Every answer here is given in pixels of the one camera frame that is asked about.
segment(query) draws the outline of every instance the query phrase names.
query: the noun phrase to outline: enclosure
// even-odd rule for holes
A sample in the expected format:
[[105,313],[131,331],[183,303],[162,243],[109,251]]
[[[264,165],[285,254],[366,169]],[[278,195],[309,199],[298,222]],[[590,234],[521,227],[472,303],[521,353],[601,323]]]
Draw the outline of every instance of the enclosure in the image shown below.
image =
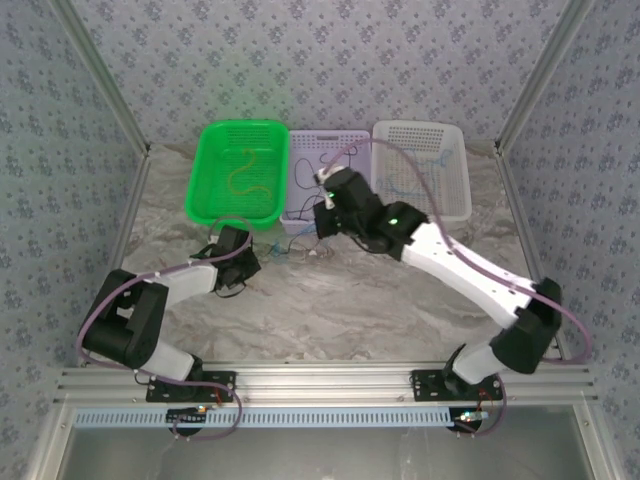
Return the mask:
[[[640,478],[633,2],[0,8],[2,478]],[[209,242],[185,200],[202,131],[228,119],[318,144],[375,138],[386,120],[459,127],[472,209],[449,232],[516,275],[556,279],[591,330],[589,362],[504,372],[500,429],[448,431],[473,402],[416,401],[412,372],[500,327],[426,272],[345,236],[296,236],[303,204],[284,218],[294,230],[256,232],[261,271],[240,295],[165,312],[162,339],[236,372],[245,407],[224,440],[174,440],[171,405],[147,403],[131,372],[79,366],[73,342],[109,271],[157,271]],[[333,150],[316,147],[320,165]],[[583,346],[563,327],[547,357]],[[219,411],[207,430],[237,409]]]

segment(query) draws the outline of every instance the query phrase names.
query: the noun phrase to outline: yellow rope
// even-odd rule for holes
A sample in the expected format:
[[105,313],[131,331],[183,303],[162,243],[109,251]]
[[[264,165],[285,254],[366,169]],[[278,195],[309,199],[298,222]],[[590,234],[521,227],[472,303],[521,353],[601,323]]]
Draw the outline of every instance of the yellow rope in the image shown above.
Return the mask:
[[265,192],[267,192],[267,195],[269,195],[269,200],[271,200],[271,198],[273,197],[271,194],[271,190],[269,190],[267,187],[262,186],[262,185],[255,185],[253,187],[249,187],[246,190],[243,190],[242,192],[239,192],[237,190],[235,190],[233,188],[233,185],[231,183],[231,180],[233,179],[233,176],[236,173],[240,173],[243,172],[245,170],[250,169],[254,163],[256,163],[256,152],[250,148],[245,148],[244,151],[242,152],[243,155],[251,155],[251,161],[249,163],[247,163],[246,165],[243,165],[242,167],[238,168],[237,170],[234,170],[233,172],[231,172],[229,174],[229,178],[227,179],[227,186],[229,187],[229,191],[234,194],[234,195],[246,195],[248,193],[251,193],[255,190],[264,190]]

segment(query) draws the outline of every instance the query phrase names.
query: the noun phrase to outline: purple basket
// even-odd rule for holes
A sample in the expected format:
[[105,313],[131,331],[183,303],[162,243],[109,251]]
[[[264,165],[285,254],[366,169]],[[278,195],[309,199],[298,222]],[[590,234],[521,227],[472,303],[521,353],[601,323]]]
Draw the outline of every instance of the purple basket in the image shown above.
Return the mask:
[[[313,225],[313,205],[323,196],[313,174],[341,148],[363,138],[365,130],[291,130],[289,132],[289,175],[287,201],[280,223],[290,235]],[[338,164],[357,170],[371,183],[371,144],[358,145],[342,156]]]

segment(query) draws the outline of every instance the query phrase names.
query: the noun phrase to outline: black mount plate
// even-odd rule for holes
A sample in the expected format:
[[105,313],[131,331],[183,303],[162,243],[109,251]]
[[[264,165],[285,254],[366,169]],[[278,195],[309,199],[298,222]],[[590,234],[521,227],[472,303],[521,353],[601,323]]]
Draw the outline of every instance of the black mount plate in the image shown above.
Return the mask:
[[[214,382],[226,385],[232,390],[236,388],[236,372],[202,372],[199,382]],[[147,387],[147,402],[149,403],[184,403],[196,402],[202,404],[232,403],[233,398],[225,390],[216,391],[210,387],[188,387],[164,383],[160,380],[150,381]]]
[[478,385],[469,386],[461,395],[456,395],[445,386],[442,370],[414,370],[411,372],[411,387],[416,402],[487,401],[479,393],[482,389],[494,401],[502,400],[502,390],[495,375],[485,378]]

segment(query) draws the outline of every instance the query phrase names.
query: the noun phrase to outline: glass panel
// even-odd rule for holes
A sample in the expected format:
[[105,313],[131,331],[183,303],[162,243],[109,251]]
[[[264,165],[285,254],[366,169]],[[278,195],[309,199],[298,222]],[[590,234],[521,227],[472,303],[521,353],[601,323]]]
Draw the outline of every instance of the glass panel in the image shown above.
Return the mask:
[[58,480],[590,479],[570,408],[512,408],[488,438],[446,429],[240,429],[215,442],[168,430],[75,430]]

